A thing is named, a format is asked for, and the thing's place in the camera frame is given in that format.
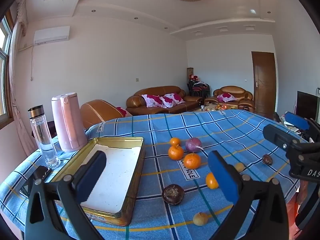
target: black television screen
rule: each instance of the black television screen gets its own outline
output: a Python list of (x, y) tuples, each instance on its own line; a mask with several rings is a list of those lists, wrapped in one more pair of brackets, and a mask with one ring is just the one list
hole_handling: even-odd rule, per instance
[(308, 93), (298, 91), (296, 114), (303, 118), (317, 121), (320, 98)]

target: pink and white cushion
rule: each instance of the pink and white cushion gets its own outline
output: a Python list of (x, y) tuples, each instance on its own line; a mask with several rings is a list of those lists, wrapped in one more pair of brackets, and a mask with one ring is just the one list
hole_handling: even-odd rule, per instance
[(220, 101), (220, 102), (229, 102), (229, 101), (237, 101), (237, 99), (233, 96), (233, 95), (231, 95), (231, 94), (229, 94), (229, 93), (223, 93), (223, 94), (221, 94), (221, 95), (218, 95), (217, 96), (217, 99)]
[(171, 108), (177, 105), (177, 103), (173, 101), (173, 99), (168, 98), (166, 96), (160, 97), (160, 99), (166, 108)]
[(147, 103), (147, 107), (159, 106), (165, 108), (159, 96), (141, 95)]
[(127, 110), (123, 109), (120, 106), (116, 107), (116, 109), (118, 109), (118, 111), (122, 114), (123, 117), (132, 116), (132, 114), (130, 114)]
[(181, 98), (180, 95), (178, 95), (177, 93), (171, 93), (171, 94), (166, 94), (164, 95), (165, 97), (171, 98), (173, 101), (176, 102), (176, 104), (181, 104), (181, 103), (185, 103), (185, 101), (183, 101), (183, 99)]

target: brown wooden door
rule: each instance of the brown wooden door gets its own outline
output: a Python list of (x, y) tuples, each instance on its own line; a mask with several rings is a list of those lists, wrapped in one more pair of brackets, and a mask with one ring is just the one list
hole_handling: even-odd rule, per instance
[(255, 112), (268, 117), (276, 107), (276, 63), (270, 52), (252, 51)]

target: thermos lid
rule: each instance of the thermos lid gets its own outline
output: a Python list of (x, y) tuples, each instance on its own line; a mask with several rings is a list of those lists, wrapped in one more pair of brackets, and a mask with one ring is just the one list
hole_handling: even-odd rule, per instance
[(60, 100), (60, 98), (61, 98), (62, 96), (68, 96), (69, 98), (72, 98), (72, 97), (76, 97), (76, 96), (77, 96), (77, 93), (67, 93), (67, 94), (58, 95), (58, 96), (56, 96), (56, 97), (53, 97), (53, 98), (51, 99), (51, 101)]
[(44, 115), (43, 105), (35, 106), (28, 109), (29, 119), (37, 118), (41, 115)]

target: glass water bottle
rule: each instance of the glass water bottle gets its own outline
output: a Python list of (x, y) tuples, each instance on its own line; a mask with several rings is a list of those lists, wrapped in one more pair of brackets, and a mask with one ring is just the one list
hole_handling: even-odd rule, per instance
[(57, 151), (51, 139), (43, 106), (30, 108), (28, 109), (28, 113), (33, 134), (45, 163), (52, 169), (58, 167), (60, 165), (60, 159), (58, 158)]

